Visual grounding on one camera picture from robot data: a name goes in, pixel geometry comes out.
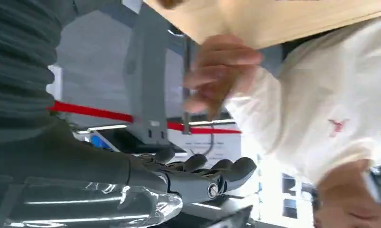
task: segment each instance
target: gray metal frame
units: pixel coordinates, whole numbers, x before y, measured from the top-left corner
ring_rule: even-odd
[[[147,145],[168,145],[165,62],[169,23],[143,4],[133,28],[123,75],[134,123],[130,133]]]
[[[190,65],[192,61],[192,40],[190,37],[186,36],[184,37],[184,54],[183,54],[183,75],[184,77],[186,74],[190,71]],[[190,96],[190,89],[184,88],[182,89],[182,96],[183,96],[183,102]],[[183,116],[183,134],[191,134],[190,133],[190,113],[184,111]]]

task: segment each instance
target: table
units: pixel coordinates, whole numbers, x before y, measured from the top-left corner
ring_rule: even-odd
[[[174,10],[145,2],[197,43],[232,33],[256,49],[381,16],[381,0],[187,0]]]

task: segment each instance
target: screw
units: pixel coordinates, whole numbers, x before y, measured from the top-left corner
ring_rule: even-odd
[[[210,186],[208,186],[208,196],[210,198],[214,198],[218,195],[218,186],[216,183],[211,183]]]

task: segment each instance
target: red line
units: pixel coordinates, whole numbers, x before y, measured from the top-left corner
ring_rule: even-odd
[[[55,105],[49,108],[50,111],[58,111],[58,112],[66,112],[66,113],[74,113],[81,115],[89,115],[100,118],[107,118],[113,120],[122,120],[129,123],[133,122],[133,116],[124,113],[117,113],[112,111],[107,111],[98,108],[89,108],[85,106],[80,106],[76,104],[67,104],[64,102],[55,101]],[[180,123],[172,123],[167,122],[168,129],[183,131],[183,124]],[[226,129],[210,129],[210,128],[194,128],[190,129],[190,132],[193,134],[239,134],[240,131],[236,130],[226,130]]]

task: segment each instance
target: white sleeve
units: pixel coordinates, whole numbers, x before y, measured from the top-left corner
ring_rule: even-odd
[[[225,107],[246,136],[270,153],[278,139],[281,122],[281,84],[266,69],[256,72],[246,93],[228,99]]]

